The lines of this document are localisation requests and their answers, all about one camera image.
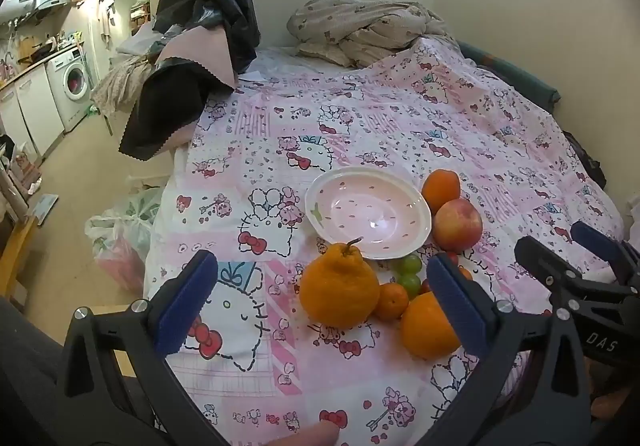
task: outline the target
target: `kitchen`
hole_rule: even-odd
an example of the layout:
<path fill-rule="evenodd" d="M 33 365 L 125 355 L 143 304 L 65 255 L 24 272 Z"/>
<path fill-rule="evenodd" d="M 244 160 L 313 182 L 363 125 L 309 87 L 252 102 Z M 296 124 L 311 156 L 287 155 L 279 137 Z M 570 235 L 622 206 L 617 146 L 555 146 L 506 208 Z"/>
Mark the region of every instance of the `kitchen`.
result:
<path fill-rule="evenodd" d="M 145 20 L 148 0 L 2 2 L 1 129 L 32 163 L 87 115 L 116 48 Z"/>

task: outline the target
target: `bed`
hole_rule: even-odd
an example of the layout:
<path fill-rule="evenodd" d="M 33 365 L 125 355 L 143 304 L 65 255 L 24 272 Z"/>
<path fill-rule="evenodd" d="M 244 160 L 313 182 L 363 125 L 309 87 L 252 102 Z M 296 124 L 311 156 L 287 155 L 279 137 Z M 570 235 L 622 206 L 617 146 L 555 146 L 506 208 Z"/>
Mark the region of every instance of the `bed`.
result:
<path fill-rule="evenodd" d="M 612 201 L 554 119 L 441 38 L 364 70 L 267 50 L 249 71 L 231 97 L 209 102 L 190 147 L 176 153 L 145 278 L 153 296 L 198 249 L 217 256 L 219 284 L 168 362 L 231 444 L 264 444 L 319 419 L 340 426 L 342 446 L 412 444 L 476 365 L 462 348 L 416 360 L 395 325 L 371 319 L 342 332 L 306 318 L 298 282 L 326 242 L 303 197 L 322 172 L 378 166 L 417 187 L 434 169 L 458 172 L 484 222 L 460 264 L 523 312 L 550 306 L 514 260 L 518 238 L 533 235 L 587 272 L 603 264 L 572 242 L 571 224 L 622 237 Z M 426 263 L 438 250 L 429 240 L 417 252 Z M 374 265 L 381 282 L 392 279 L 388 264 Z"/>

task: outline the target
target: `floor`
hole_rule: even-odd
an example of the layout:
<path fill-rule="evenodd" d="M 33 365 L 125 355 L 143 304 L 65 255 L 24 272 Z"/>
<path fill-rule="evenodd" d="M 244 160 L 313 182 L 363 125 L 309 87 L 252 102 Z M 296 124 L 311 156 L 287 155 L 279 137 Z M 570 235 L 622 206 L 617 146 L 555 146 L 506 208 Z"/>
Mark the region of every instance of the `floor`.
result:
<path fill-rule="evenodd" d="M 122 305 L 137 295 L 125 291 L 94 264 L 84 223 L 127 196 L 131 177 L 169 174 L 165 153 L 142 163 L 118 153 L 127 117 L 113 119 L 115 136 L 100 116 L 85 118 L 41 166 L 43 193 L 60 199 L 38 229 L 20 282 L 28 290 L 26 317 L 56 341 L 66 336 L 73 311 L 82 306 Z"/>

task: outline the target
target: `washing machine door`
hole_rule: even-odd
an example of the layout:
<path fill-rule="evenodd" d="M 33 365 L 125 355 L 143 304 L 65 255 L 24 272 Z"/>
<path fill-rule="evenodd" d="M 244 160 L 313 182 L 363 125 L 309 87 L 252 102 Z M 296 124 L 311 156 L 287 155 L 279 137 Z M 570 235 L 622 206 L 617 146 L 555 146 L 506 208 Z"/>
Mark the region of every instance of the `washing machine door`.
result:
<path fill-rule="evenodd" d="M 87 83 L 86 70 L 81 62 L 74 62 L 66 68 L 62 88 L 66 97 L 71 101 L 82 102 L 86 100 L 84 96 L 89 86 Z"/>

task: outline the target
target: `pink bedsheet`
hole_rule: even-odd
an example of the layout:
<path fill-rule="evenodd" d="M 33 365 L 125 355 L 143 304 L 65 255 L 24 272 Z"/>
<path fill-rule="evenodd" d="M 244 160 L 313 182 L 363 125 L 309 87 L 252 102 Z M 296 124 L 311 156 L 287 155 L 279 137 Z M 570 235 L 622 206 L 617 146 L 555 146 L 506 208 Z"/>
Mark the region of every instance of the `pink bedsheet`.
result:
<path fill-rule="evenodd" d="M 233 444 L 323 418 L 340 425 L 342 446 L 412 444 L 476 360 L 462 349 L 416 360 L 395 325 L 374 319 L 341 332 L 306 318 L 298 281 L 326 249 L 304 216 L 306 187 L 346 165 L 379 166 L 417 187 L 434 169 L 457 171 L 485 229 L 460 263 L 491 296 L 534 313 L 548 309 L 547 291 L 515 263 L 518 238 L 533 235 L 586 271 L 602 264 L 572 242 L 571 224 L 620 238 L 620 215 L 550 115 L 436 38 L 357 72 L 266 78 L 207 106 L 164 192 L 146 293 L 200 248 L 220 261 L 192 336 L 168 361 Z M 425 262 L 436 252 L 430 241 L 418 250 Z M 376 267 L 381 282 L 392 278 Z M 521 368 L 519 358 L 505 393 Z"/>

